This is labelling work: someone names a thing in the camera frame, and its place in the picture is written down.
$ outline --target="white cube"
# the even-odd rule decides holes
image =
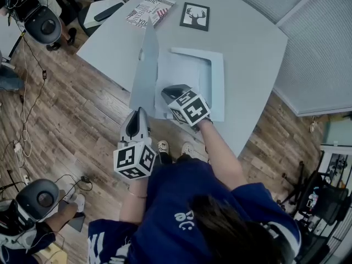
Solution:
[[[144,142],[138,142],[114,151],[114,171],[129,180],[151,175],[156,158],[155,151]]]
[[[190,126],[194,126],[210,114],[210,109],[204,98],[193,89],[178,97],[168,107],[178,122]]]

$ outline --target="blue shirt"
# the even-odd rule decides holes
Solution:
[[[90,262],[117,261],[117,256],[126,255],[127,251],[130,263],[208,262],[212,255],[189,208],[196,195],[211,195],[227,202],[244,221],[277,224],[298,253],[300,233],[296,223],[273,201],[262,183],[229,191],[216,179],[209,164],[192,160],[153,171],[146,212],[139,227],[103,219],[91,222]]]

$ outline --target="gray table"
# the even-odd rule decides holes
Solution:
[[[78,55],[131,91],[144,29],[126,22],[131,0],[88,39]],[[156,28],[160,48],[196,48],[224,55],[225,122],[214,123],[239,155],[272,91],[287,37],[242,0],[175,0]],[[210,7],[209,31],[179,26],[184,2]]]

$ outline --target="black hair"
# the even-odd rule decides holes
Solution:
[[[281,262],[281,252],[270,233],[258,223],[244,222],[228,203],[196,196],[190,208],[212,252],[211,264]]]

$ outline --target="black pants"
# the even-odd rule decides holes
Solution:
[[[185,162],[185,161],[189,161],[192,160],[193,158],[191,158],[190,155],[186,155],[185,153],[183,155],[181,155],[177,160],[176,163],[179,162]],[[159,155],[156,157],[156,163],[157,164],[172,164],[172,158],[171,156],[166,153],[166,152],[161,152],[159,153]]]

